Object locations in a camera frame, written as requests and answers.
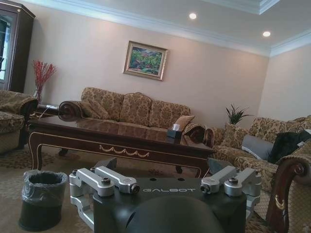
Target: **vase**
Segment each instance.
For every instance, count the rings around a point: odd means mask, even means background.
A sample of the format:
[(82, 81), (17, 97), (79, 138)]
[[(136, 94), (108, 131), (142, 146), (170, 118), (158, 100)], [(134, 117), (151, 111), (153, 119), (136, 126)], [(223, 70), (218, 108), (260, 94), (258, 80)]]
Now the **vase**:
[(34, 97), (38, 100), (39, 103), (41, 103), (41, 100), (42, 100), (42, 88), (43, 88), (43, 85), (35, 86)]

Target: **crown molding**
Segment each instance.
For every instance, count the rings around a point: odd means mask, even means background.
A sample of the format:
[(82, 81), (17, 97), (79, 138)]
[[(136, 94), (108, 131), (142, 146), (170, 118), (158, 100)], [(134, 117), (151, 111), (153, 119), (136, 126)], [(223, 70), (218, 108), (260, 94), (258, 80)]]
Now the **crown molding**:
[(269, 56), (270, 48), (251, 44), (247, 41), (221, 35), (215, 32), (187, 28), (168, 21), (145, 17), (130, 12), (103, 7), (81, 0), (19, 0), (61, 11), (98, 18), (150, 31), (179, 36), (191, 40), (214, 44), (220, 47), (241, 50), (263, 56)]
[(261, 15), (277, 4), (280, 0), (202, 0), (205, 2), (245, 11), (251, 14)]
[(311, 30), (304, 31), (271, 47), (270, 57), (311, 44)]

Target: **ceiling light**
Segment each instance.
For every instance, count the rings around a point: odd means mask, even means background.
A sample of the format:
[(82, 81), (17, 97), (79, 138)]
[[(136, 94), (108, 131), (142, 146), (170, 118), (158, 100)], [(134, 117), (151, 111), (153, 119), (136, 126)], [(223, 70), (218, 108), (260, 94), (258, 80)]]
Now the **ceiling light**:
[(269, 37), (269, 36), (271, 35), (271, 32), (266, 31), (266, 32), (264, 32), (262, 35), (263, 35), (264, 37)]
[(196, 19), (196, 18), (197, 18), (197, 16), (196, 16), (196, 14), (195, 14), (195, 13), (191, 13), (191, 14), (189, 15), (189, 18), (191, 18), (191, 19)]

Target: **dark wooden coffee table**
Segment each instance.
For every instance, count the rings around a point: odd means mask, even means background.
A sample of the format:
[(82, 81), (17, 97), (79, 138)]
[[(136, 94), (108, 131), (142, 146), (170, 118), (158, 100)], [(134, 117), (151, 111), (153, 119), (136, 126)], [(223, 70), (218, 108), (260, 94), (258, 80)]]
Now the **dark wooden coffee table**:
[(30, 121), (29, 148), (33, 169), (42, 168), (41, 147), (58, 147), (116, 157), (198, 169), (207, 173), (207, 158), (215, 150), (188, 136), (173, 139), (165, 131), (130, 123), (52, 116)]

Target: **gold picture frame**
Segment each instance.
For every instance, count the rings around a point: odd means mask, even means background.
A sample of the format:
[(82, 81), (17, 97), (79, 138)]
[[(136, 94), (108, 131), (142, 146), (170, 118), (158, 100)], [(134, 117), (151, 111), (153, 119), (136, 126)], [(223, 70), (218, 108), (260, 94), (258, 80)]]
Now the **gold picture frame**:
[(129, 41), (123, 74), (162, 81), (168, 50)]

